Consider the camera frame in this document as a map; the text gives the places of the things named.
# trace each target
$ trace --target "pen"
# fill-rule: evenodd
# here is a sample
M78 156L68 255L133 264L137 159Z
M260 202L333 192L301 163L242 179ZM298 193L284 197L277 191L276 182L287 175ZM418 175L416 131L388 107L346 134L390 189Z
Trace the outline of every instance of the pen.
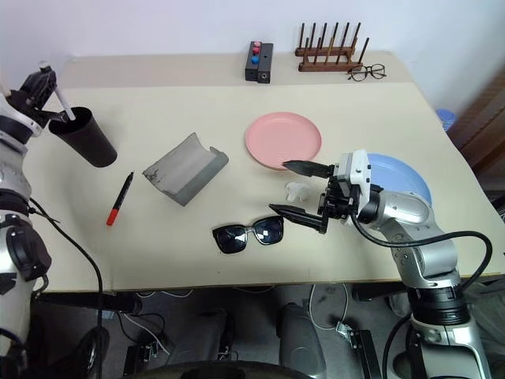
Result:
M116 217L118 216L119 209L121 207L123 200L125 200L126 193L128 192L129 185L132 184L132 180L133 180L133 172L131 172L128 175L128 177L126 177L125 184L123 184L123 187L121 188L121 192L119 193L119 196L116 199L114 206L110 210L109 217L107 218L107 225L109 227L111 227L114 224L114 221L116 220Z

